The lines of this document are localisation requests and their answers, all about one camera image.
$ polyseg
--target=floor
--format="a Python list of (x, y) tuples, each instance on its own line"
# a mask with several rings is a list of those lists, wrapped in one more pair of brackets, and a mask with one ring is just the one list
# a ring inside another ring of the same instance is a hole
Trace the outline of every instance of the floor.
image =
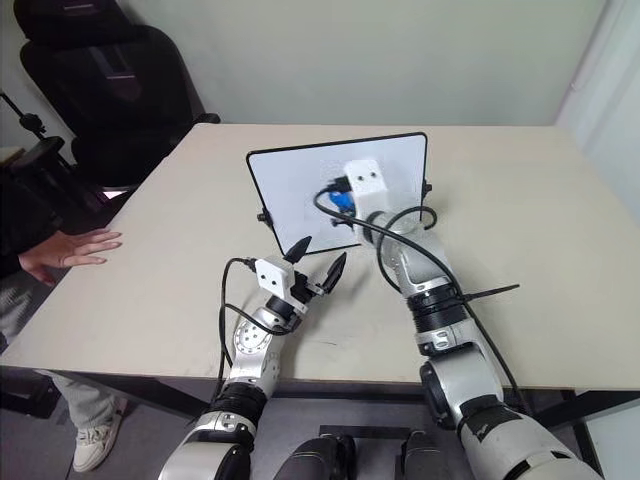
[[(211, 384), (205, 381), (167, 382), (206, 399)], [(559, 396), (534, 394), (537, 408), (558, 401)], [(64, 400), (53, 415), (41, 420), (0, 410), (0, 478), (3, 480), (63, 479), (157, 479), (173, 449), (189, 430), (188, 421), (150, 407), (131, 405), (111, 455), (95, 471), (78, 474), (70, 469), (74, 427)], [(320, 425), (394, 426), (425, 428), (425, 408), (415, 404), (393, 404), (349, 400), (272, 399), (260, 421), (256, 449), (252, 454), (252, 479), (273, 478), (287, 456), (303, 441), (318, 434)], [(430, 426), (447, 459), (451, 480), (471, 480), (455, 434)], [(554, 432), (577, 452), (573, 431)], [(393, 479), (399, 440), (359, 440), (359, 476), (367, 480)]]

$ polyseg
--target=sneaker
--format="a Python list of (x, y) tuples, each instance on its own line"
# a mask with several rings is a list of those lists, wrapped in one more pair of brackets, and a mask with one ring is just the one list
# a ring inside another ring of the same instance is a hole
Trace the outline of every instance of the sneaker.
[(93, 428), (80, 428), (76, 436), (76, 452), (73, 455), (73, 469), (88, 472), (107, 458), (113, 448), (127, 406), (124, 398), (116, 400), (116, 410), (109, 423)]

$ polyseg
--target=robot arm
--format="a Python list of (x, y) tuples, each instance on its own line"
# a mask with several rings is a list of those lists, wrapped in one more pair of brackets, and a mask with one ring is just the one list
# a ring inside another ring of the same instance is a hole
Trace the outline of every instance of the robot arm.
[(275, 389), (285, 334), (302, 321), (313, 297), (331, 293), (346, 262), (343, 253), (322, 284), (310, 283), (294, 269), (310, 241), (302, 239), (284, 258), (255, 262), (258, 285), (271, 297), (250, 316), (252, 321), (243, 318), (238, 323), (235, 360), (220, 394), (173, 452), (159, 480), (249, 479), (249, 454), (262, 410)]
[[(394, 216), (376, 161), (355, 160), (337, 179), (349, 192), (353, 218), (384, 227)], [(379, 232), (353, 225), (363, 244), (375, 245)], [(435, 234), (407, 217), (394, 233), (433, 253), (451, 271)], [(383, 263), (394, 273), (413, 315), (427, 403), (437, 425), (455, 429), (478, 480), (595, 480), (600, 477), (532, 418), (503, 403), (502, 386), (488, 348), (469, 317), (452, 279), (414, 248), (385, 238)]]

